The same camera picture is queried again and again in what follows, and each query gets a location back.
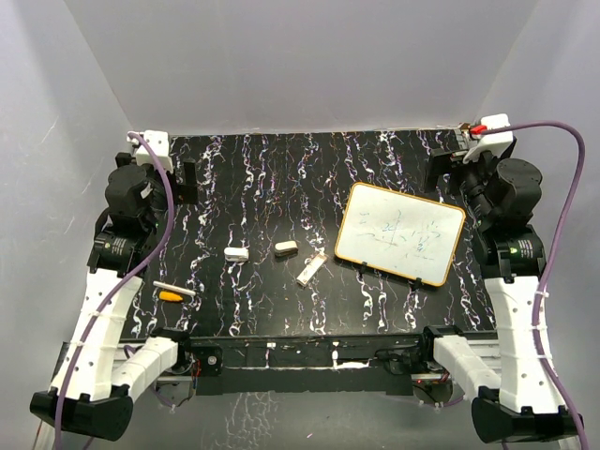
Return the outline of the beige stapler top cover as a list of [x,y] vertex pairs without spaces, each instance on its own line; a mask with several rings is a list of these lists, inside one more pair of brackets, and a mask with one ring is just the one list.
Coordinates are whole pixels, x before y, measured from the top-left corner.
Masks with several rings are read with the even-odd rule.
[[246,247],[225,247],[224,258],[228,262],[247,262],[249,250]]

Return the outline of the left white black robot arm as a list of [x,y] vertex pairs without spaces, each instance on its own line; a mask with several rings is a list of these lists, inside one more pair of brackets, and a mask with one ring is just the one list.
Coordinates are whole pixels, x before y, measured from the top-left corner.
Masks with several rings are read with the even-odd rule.
[[[148,258],[157,252],[158,218],[167,211],[165,190],[177,204],[198,200],[195,164],[183,164],[178,183],[173,166],[161,176],[152,159],[120,153],[105,189],[107,208],[98,218],[88,259],[80,317],[64,347],[50,387],[36,392],[30,411],[42,422],[91,438],[114,442],[126,431],[134,402],[159,376],[188,371],[194,352],[185,331],[159,328],[140,347],[124,352],[120,336],[128,310],[143,285]],[[115,358],[124,354],[122,363]]]

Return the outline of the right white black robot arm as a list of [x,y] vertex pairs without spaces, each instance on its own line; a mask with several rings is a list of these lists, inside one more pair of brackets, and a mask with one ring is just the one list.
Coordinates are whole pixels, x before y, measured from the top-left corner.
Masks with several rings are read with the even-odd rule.
[[562,441],[581,437],[581,415],[557,384],[544,345],[548,329],[541,283],[549,264],[530,220],[542,196],[543,175],[531,163],[483,152],[465,162],[460,152],[435,149],[427,161],[424,190],[442,176],[462,196],[475,220],[472,251],[495,316],[499,365],[493,367],[455,326],[427,327],[419,364],[443,368],[471,403],[472,422],[484,443]]

